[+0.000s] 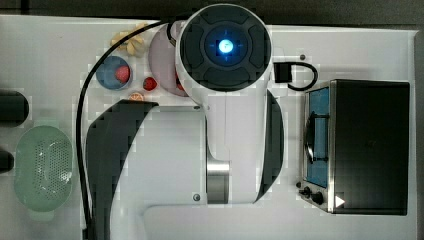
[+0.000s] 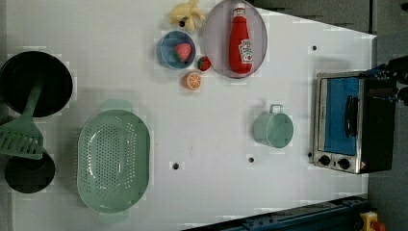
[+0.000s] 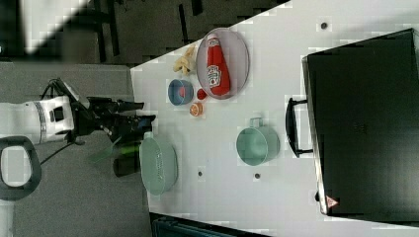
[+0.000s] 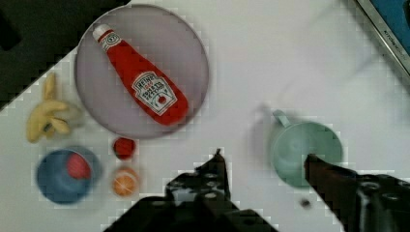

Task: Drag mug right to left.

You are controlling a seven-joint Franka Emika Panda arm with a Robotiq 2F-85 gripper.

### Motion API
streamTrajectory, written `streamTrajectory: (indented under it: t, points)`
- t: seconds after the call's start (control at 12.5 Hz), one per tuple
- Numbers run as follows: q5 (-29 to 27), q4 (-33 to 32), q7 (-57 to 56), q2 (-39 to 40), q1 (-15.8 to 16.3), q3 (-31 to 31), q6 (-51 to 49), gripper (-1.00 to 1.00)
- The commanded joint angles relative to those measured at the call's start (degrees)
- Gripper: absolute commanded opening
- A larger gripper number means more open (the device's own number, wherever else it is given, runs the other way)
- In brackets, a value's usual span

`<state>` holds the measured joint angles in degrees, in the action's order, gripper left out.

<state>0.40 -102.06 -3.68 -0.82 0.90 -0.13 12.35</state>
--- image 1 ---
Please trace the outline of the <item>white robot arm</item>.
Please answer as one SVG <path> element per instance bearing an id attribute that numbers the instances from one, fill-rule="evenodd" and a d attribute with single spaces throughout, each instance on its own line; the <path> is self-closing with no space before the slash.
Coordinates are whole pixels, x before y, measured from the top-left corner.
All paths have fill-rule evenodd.
<path id="1" fill-rule="evenodd" d="M 147 240 L 152 207 L 254 203 L 279 174 L 263 21 L 233 4 L 199 10 L 176 40 L 175 67 L 188 106 L 121 100 L 88 129 L 93 240 Z"/>

